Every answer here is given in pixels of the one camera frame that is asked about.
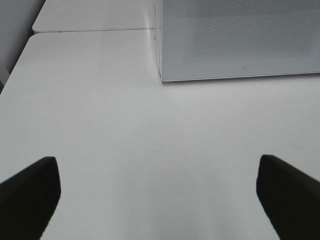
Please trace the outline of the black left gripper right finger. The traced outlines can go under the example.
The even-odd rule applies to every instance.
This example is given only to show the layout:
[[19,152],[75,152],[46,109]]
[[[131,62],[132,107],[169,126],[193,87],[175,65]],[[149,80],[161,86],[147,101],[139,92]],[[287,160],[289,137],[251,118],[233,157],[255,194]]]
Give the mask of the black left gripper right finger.
[[274,155],[262,155],[256,194],[281,240],[320,238],[320,182]]

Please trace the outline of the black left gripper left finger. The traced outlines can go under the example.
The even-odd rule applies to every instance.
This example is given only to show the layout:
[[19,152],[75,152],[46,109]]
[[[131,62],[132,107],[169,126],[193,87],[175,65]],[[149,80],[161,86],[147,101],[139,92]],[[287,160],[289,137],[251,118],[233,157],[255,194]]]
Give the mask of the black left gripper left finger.
[[61,197],[57,160],[44,157],[0,184],[0,238],[39,240]]

